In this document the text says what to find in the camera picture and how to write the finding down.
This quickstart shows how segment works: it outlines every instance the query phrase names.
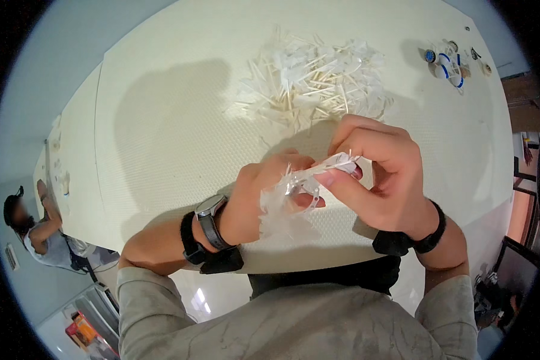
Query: finger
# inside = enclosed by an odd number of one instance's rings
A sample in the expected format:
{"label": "finger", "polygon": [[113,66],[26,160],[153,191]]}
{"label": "finger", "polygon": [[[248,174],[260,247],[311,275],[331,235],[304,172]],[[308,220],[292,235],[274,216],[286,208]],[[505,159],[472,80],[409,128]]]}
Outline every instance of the finger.
{"label": "finger", "polygon": [[282,154],[298,154],[298,150],[295,148],[285,148],[281,151]]}
{"label": "finger", "polygon": [[310,156],[300,154],[287,154],[285,157],[286,161],[290,163],[290,169],[292,171],[309,169],[316,162]]}
{"label": "finger", "polygon": [[[309,193],[299,193],[297,195],[292,196],[292,200],[296,205],[301,207],[300,210],[307,209],[310,204],[312,203],[312,200],[314,197],[310,195]],[[324,207],[326,206],[326,202],[322,197],[318,200],[318,203],[316,204],[316,207]]]}
{"label": "finger", "polygon": [[383,207],[383,198],[368,191],[344,171],[330,169],[314,178],[363,220],[375,218]]}
{"label": "finger", "polygon": [[332,138],[330,148],[328,148],[328,155],[336,154],[335,150],[356,128],[370,129],[387,134],[398,134],[403,130],[399,127],[383,124],[375,119],[346,114],[342,117],[342,121],[340,121],[340,125],[338,125],[334,137]]}
{"label": "finger", "polygon": [[405,141],[395,135],[355,128],[336,149],[336,153],[351,153],[378,162],[386,171],[397,172],[403,167]]}

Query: tiled floor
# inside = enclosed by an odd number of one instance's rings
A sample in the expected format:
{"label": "tiled floor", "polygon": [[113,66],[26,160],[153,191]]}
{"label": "tiled floor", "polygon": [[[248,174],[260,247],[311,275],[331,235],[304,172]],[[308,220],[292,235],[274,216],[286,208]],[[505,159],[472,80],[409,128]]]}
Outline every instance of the tiled floor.
{"label": "tiled floor", "polygon": [[[463,227],[468,243],[470,276],[485,274],[496,262],[512,212],[512,199]],[[117,269],[102,272],[99,278],[114,291]],[[180,270],[170,276],[176,283],[187,313],[196,321],[213,319],[248,302],[252,288],[244,274],[201,275]],[[414,314],[424,296],[424,268],[411,251],[400,264],[400,278],[390,289],[393,300]]]}

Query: table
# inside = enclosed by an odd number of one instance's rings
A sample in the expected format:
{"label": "table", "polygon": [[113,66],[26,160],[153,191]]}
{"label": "table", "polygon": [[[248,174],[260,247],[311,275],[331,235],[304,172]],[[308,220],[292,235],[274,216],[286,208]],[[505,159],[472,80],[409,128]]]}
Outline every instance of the table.
{"label": "table", "polygon": [[[249,76],[246,61],[276,24],[306,38],[318,33],[328,44],[365,39],[386,55],[382,81],[400,107],[387,122],[418,142],[426,196],[461,227],[510,197],[512,142],[502,84],[473,21],[450,5],[180,0],[104,56],[95,106],[98,184],[89,189],[100,192],[107,247],[121,249],[148,223],[229,192],[240,167],[269,151],[260,141],[262,125],[228,109],[238,81]],[[442,39],[455,40],[461,51],[474,47],[492,75],[482,75],[473,62],[463,96],[436,79],[420,50]],[[320,123],[312,136],[284,139],[271,144],[272,150],[294,146],[320,158],[334,127]],[[363,181],[367,185],[371,178]],[[243,245],[241,272],[311,270],[378,257],[371,247],[376,231],[355,234],[352,211],[331,194],[323,196],[328,206],[311,213],[320,239]],[[92,236],[83,240],[97,244],[101,237]]]}
{"label": "table", "polygon": [[[98,187],[98,171],[94,147],[94,110],[100,78],[100,63],[84,80],[62,111],[48,137],[50,192],[60,210],[64,233],[76,239],[113,250],[122,250],[123,242],[106,226],[106,214]],[[59,150],[55,144],[59,139]],[[46,180],[47,152],[44,147],[36,168],[34,182]],[[63,195],[61,177],[70,174],[70,194]],[[34,189],[40,217],[44,208]]]}

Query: black wrist-mounted device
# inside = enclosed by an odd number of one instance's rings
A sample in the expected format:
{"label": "black wrist-mounted device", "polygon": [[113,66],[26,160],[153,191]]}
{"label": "black wrist-mounted device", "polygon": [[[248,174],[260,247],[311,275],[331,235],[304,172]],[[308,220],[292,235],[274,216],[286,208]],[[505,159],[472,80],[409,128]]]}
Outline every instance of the black wrist-mounted device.
{"label": "black wrist-mounted device", "polygon": [[404,256],[408,254],[408,249],[414,248],[418,254],[424,254],[431,251],[438,245],[438,242],[444,235],[446,229],[446,215],[442,209],[430,200],[438,212],[438,228],[432,234],[426,236],[420,241],[412,240],[408,235],[402,232],[389,232],[379,230],[372,247],[379,254]]}
{"label": "black wrist-mounted device", "polygon": [[[244,261],[236,246],[230,246],[220,236],[214,216],[226,204],[224,195],[215,195],[198,205],[196,211],[188,212],[180,224],[180,236],[184,245],[182,253],[186,260],[194,265],[202,264],[201,274],[217,274],[242,269]],[[209,243],[218,250],[210,253],[197,242],[192,233],[192,220],[196,217]]]}

